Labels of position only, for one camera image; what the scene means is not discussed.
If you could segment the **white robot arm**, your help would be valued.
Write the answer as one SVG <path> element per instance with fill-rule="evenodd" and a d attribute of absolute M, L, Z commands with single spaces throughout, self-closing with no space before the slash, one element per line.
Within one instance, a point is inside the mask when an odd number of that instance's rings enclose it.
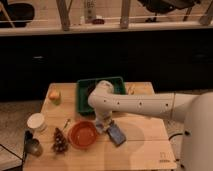
<path fill-rule="evenodd" d="M 183 123 L 183 171 L 213 171 L 213 92 L 123 95 L 115 94 L 113 89 L 109 81 L 103 80 L 88 97 L 99 122 L 102 116 L 116 111 Z"/>

